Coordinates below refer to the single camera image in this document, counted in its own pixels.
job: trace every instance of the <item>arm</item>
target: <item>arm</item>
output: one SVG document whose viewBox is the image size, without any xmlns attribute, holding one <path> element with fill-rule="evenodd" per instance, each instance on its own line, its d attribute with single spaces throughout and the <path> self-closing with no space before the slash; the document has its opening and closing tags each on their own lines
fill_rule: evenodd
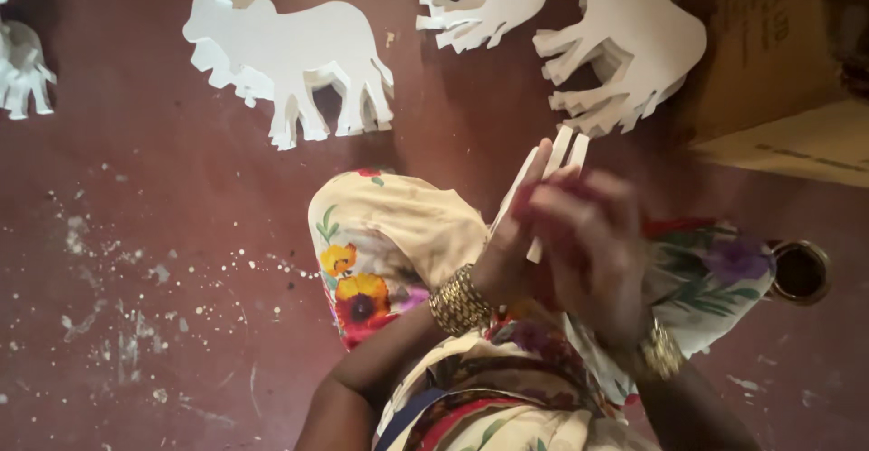
<svg viewBox="0 0 869 451">
<path fill-rule="evenodd" d="M 637 381 L 663 448 L 760 450 L 745 425 L 687 361 L 669 379 L 643 378 L 632 369 L 642 369 L 631 356 L 649 327 L 640 295 L 645 268 L 633 189 L 606 173 L 581 178 L 578 170 L 568 168 L 554 174 L 550 184 L 558 187 L 538 187 L 529 205 L 541 218 L 568 230 L 581 254 L 569 259 L 565 253 L 571 249 L 558 248 L 564 246 L 563 238 L 549 234 L 552 229 L 541 232 L 556 295 Z"/>
<path fill-rule="evenodd" d="M 540 179 L 552 153 L 544 139 L 523 183 Z M 531 237 L 512 219 L 498 224 L 473 266 L 474 286 L 493 307 L 527 296 L 516 279 Z M 448 337 L 428 303 L 403 313 L 344 356 L 314 392 L 296 451 L 367 451 L 383 407 L 407 366 Z"/>
<path fill-rule="evenodd" d="M 422 303 L 364 340 L 320 383 L 296 451 L 370 449 L 401 370 L 446 338 Z"/>
<path fill-rule="evenodd" d="M 637 388 L 664 449 L 760 451 L 745 424 L 690 362 L 674 378 L 640 380 Z"/>
</svg>

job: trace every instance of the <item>brown floor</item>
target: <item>brown floor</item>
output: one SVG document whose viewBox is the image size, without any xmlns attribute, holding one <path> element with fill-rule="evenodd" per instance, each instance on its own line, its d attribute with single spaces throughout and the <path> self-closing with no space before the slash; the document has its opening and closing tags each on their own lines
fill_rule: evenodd
<svg viewBox="0 0 869 451">
<path fill-rule="evenodd" d="M 494 50 L 462 55 L 414 30 L 416 0 L 345 0 L 396 76 L 395 131 L 283 153 L 267 143 L 270 103 L 248 109 L 190 65 L 191 1 L 4 8 L 38 30 L 60 79 L 57 114 L 0 122 L 4 449 L 291 448 L 342 356 L 320 281 L 304 273 L 317 269 L 314 192 L 384 165 L 456 189 L 491 220 L 560 120 L 531 36 L 576 21 L 575 0 L 549 0 Z M 292 12 L 329 0 L 273 1 Z M 334 126 L 334 94 L 318 100 Z M 635 179 L 657 218 L 726 216 L 813 240 L 833 263 L 821 304 L 762 302 L 697 364 L 767 449 L 869 448 L 869 191 L 703 165 L 668 152 L 665 128 L 658 118 L 596 140 L 588 164 Z"/>
</svg>

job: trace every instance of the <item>hand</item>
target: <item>hand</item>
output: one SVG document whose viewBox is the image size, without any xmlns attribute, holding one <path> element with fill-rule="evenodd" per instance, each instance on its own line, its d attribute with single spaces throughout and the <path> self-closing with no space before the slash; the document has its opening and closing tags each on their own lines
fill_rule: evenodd
<svg viewBox="0 0 869 451">
<path fill-rule="evenodd" d="M 605 345 L 633 347 L 647 323 L 640 295 L 645 262 L 636 193 L 611 174 L 592 172 L 586 179 L 579 174 L 579 168 L 560 169 L 549 183 L 580 184 L 593 200 L 547 184 L 537 187 L 529 201 L 536 215 L 556 224 L 562 229 L 559 235 L 579 247 L 571 253 L 560 248 L 563 238 L 556 239 L 551 230 L 540 233 L 555 295 Z"/>
<path fill-rule="evenodd" d="M 541 140 L 520 187 L 540 181 L 550 155 L 552 141 Z M 492 307 L 509 305 L 530 295 L 528 283 L 523 278 L 531 264 L 525 258 L 532 238 L 530 226 L 518 223 L 508 213 L 501 217 L 486 250 L 473 265 L 471 282 Z"/>
</svg>

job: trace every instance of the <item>bangle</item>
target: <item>bangle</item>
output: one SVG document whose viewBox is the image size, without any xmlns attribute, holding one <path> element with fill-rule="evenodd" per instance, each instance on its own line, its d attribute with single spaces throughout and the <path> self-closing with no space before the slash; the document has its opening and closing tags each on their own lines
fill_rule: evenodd
<svg viewBox="0 0 869 451">
<path fill-rule="evenodd" d="M 437 325 L 454 337 L 461 337 L 492 319 L 492 307 L 471 283 L 472 267 L 466 264 L 459 268 L 429 296 L 429 307 Z"/>
<path fill-rule="evenodd" d="M 666 381 L 679 374 L 686 361 L 676 339 L 655 317 L 638 345 L 610 356 L 636 381 Z"/>
</svg>

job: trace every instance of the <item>floral fabric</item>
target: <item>floral fabric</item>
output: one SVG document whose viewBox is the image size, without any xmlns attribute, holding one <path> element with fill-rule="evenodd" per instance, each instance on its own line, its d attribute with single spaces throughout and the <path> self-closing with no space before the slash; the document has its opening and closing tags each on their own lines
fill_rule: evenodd
<svg viewBox="0 0 869 451">
<path fill-rule="evenodd" d="M 323 289 L 352 348 L 479 257 L 488 230 L 453 191 L 363 170 L 332 179 L 311 202 Z M 644 298 L 686 356 L 726 334 L 772 284 L 760 242 L 714 221 L 646 230 Z M 388 448 L 471 451 L 657 449 L 624 426 L 635 384 L 566 314 L 534 301 L 521 320 L 449 338 L 395 390 L 380 425 L 422 391 L 446 391 Z"/>
<path fill-rule="evenodd" d="M 775 279 L 775 258 L 763 242 L 722 221 L 682 222 L 650 235 L 643 298 L 679 343 L 685 357 L 730 331 Z M 596 345 L 579 322 L 563 326 L 606 397 L 624 405 L 636 384 Z"/>
<path fill-rule="evenodd" d="M 436 384 L 446 394 L 389 451 L 658 449 L 624 424 L 575 349 L 544 321 L 502 322 L 485 334 L 444 341 L 397 388 L 381 425 L 445 370 Z"/>
<path fill-rule="evenodd" d="M 474 262 L 488 240 L 480 214 L 454 191 L 373 169 L 343 173 L 320 189 L 309 224 L 347 349 L 426 301 L 428 287 Z"/>
</svg>

